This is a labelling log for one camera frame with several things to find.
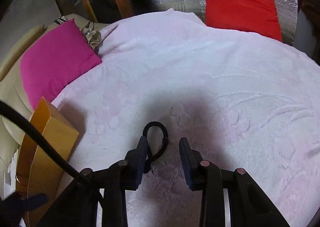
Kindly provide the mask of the orange cardboard box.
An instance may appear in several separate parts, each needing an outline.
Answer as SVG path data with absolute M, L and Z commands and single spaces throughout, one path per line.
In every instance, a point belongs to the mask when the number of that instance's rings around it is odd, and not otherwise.
M 30 118 L 61 157 L 68 160 L 79 132 L 50 102 L 42 98 Z M 56 198 L 63 170 L 46 155 L 27 134 L 24 135 L 16 167 L 16 191 L 29 198 L 44 193 L 48 203 L 28 212 L 23 219 L 26 226 L 35 226 Z

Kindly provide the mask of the magenta pillow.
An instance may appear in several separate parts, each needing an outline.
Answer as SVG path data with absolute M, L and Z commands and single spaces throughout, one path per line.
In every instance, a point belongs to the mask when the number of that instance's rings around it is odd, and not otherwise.
M 41 98 L 52 102 L 65 86 L 101 63 L 74 20 L 47 32 L 20 62 L 22 85 L 32 109 Z

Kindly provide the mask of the patterned cloth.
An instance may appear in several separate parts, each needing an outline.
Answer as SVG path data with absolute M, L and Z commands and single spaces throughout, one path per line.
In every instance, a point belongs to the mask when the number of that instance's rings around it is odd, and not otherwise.
M 92 49 L 95 49 L 101 43 L 101 33 L 94 28 L 93 22 L 89 21 L 80 31 Z

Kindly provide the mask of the pink white blanket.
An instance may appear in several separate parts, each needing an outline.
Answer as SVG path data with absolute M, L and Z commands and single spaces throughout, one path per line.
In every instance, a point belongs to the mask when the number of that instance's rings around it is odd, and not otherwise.
M 242 167 L 291 226 L 319 208 L 319 66 L 256 33 L 213 29 L 174 10 L 106 27 L 97 53 L 110 106 L 85 127 L 69 162 L 100 170 L 136 147 L 145 125 L 169 133 L 163 156 L 126 193 L 129 226 L 198 226 L 201 193 L 185 182 L 178 150 L 225 170 Z

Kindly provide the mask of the beige leather headboard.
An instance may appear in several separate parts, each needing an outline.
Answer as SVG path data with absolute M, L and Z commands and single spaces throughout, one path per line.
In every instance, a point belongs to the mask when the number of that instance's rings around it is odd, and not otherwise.
M 89 21 L 77 14 L 70 14 L 66 21 L 74 20 L 79 30 Z M 57 23 L 48 27 L 37 26 L 26 33 L 12 48 L 9 60 L 1 68 L 1 100 L 29 119 L 34 111 L 24 91 L 20 73 L 20 62 L 23 54 L 38 39 L 55 29 Z M 98 55 L 101 60 L 105 53 Z M 85 118 L 85 127 L 97 126 L 93 119 L 106 111 L 110 102 L 106 98 L 106 65 L 101 63 L 85 74 L 79 76 L 64 87 L 61 93 L 51 102 L 56 105 L 66 118 L 71 119 L 76 129 L 80 128 L 79 118 Z

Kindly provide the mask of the red pillow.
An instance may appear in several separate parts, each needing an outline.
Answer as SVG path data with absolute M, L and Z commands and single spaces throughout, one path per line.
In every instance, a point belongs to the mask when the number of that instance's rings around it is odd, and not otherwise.
M 283 41 L 274 0 L 206 0 L 205 24 Z

